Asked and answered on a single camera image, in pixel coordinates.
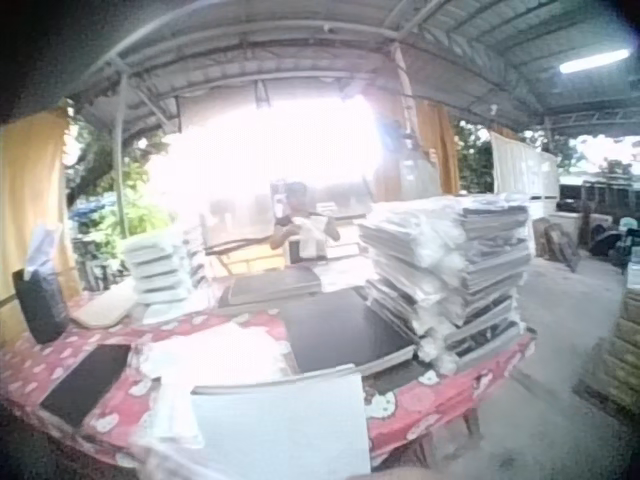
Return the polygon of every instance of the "concrete floor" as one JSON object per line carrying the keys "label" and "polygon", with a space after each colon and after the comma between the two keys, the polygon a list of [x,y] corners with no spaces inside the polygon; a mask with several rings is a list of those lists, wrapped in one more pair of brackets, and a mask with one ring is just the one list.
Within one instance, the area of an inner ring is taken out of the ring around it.
{"label": "concrete floor", "polygon": [[519,304],[538,330],[536,351],[480,406],[484,440],[446,469],[448,478],[618,478],[633,433],[571,388],[591,347],[613,326],[622,288],[619,269],[591,258],[575,274],[533,261]]}

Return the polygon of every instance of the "man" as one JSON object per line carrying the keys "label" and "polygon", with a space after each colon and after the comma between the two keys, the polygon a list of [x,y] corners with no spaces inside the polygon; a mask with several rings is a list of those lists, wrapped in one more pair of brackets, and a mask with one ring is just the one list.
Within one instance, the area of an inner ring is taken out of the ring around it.
{"label": "man", "polygon": [[317,238],[325,235],[333,241],[340,240],[336,222],[316,212],[309,211],[307,203],[307,186],[301,182],[293,182],[285,187],[288,214],[276,219],[276,224],[269,242],[273,250],[288,243],[289,259],[292,264],[310,260],[326,260],[327,249],[325,239]]}

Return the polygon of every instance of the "black board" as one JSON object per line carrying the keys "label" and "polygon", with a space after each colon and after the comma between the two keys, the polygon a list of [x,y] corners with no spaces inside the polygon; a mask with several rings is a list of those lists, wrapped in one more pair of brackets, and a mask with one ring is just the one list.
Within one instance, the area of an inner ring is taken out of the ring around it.
{"label": "black board", "polygon": [[231,305],[262,302],[321,290],[320,278],[313,270],[296,266],[236,278],[229,289],[228,302]]}
{"label": "black board", "polygon": [[73,428],[120,378],[127,366],[130,345],[98,345],[64,377],[40,406]]}
{"label": "black board", "polygon": [[411,347],[411,340],[370,309],[356,289],[338,290],[280,309],[301,373],[360,367]]}

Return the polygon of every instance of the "bright opening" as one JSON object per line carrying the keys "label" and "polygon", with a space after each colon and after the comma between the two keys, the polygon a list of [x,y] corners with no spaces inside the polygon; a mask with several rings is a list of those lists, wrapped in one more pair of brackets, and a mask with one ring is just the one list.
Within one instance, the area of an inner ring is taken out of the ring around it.
{"label": "bright opening", "polygon": [[366,213],[367,185],[382,148],[374,114],[361,97],[283,101],[213,117],[170,139],[167,157],[151,162],[150,187],[165,208],[189,217],[207,212],[219,238],[268,234],[271,187],[301,181],[331,213]]}
{"label": "bright opening", "polygon": [[590,68],[602,67],[603,65],[609,65],[610,63],[624,60],[630,55],[630,53],[631,52],[628,49],[623,49],[616,50],[615,52],[601,53],[591,57],[580,58],[578,60],[571,60],[570,62],[560,65],[560,71],[562,73],[573,73],[588,70]]}

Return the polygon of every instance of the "yellow curtain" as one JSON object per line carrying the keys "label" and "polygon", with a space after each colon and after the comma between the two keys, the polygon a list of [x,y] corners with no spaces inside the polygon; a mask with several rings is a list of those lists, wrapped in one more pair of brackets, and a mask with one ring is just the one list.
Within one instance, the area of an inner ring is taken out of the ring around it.
{"label": "yellow curtain", "polygon": [[418,136],[427,158],[437,157],[442,193],[460,191],[458,152],[447,110],[438,104],[416,101]]}
{"label": "yellow curtain", "polygon": [[[375,114],[384,122],[398,122],[405,125],[402,99],[374,88],[366,88],[362,96],[367,100]],[[374,196],[377,202],[392,202],[401,199],[400,166],[398,157],[392,152],[385,152],[380,167],[373,179]]]}
{"label": "yellow curtain", "polygon": [[[66,109],[39,113],[0,130],[0,342],[11,343],[26,329],[11,274],[24,267],[32,229],[65,225],[64,135]],[[80,293],[67,232],[55,264],[65,297]]]}

